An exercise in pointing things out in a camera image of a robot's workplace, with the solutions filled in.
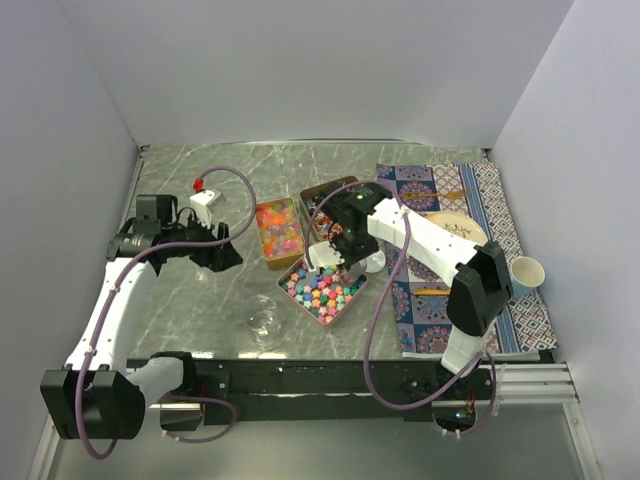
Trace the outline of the silver metal scoop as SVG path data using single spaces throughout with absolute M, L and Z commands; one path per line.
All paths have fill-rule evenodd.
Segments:
M 351 286 L 358 281 L 358 279 L 366 272 L 367 262 L 365 260 L 361 260 L 357 263 L 354 263 L 350 267 L 345 268 L 341 273 L 341 278 L 343 282 Z

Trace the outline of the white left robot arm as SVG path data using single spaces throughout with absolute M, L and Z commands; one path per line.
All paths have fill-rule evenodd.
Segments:
M 40 391 L 61 438 L 130 440 L 146 409 L 165 395 L 188 401 L 204 388 L 189 352 L 158 352 L 127 373 L 134 324 L 158 278 L 173 258 L 222 272 L 243 259 L 229 242 L 229 227 L 213 220 L 218 190 L 190 196 L 182 208 L 169 194 L 140 194 L 135 214 L 107 246 L 100 294 L 78 344 L 58 370 L 45 372 Z M 179 220 L 185 211 L 185 222 Z

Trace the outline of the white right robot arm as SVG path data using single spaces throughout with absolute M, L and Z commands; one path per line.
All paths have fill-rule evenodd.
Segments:
M 426 266 L 450 289 L 447 316 L 451 333 L 437 378 L 440 391 L 460 398 L 473 385 L 466 367 L 477 363 L 487 332 L 514 295 L 506 256 L 494 241 L 479 244 L 436 225 L 404 205 L 377 182 L 354 182 L 323 193 L 317 209 L 341 227 L 320 254 L 306 257 L 312 265 L 339 262 L 350 269 L 378 250 L 384 241 Z

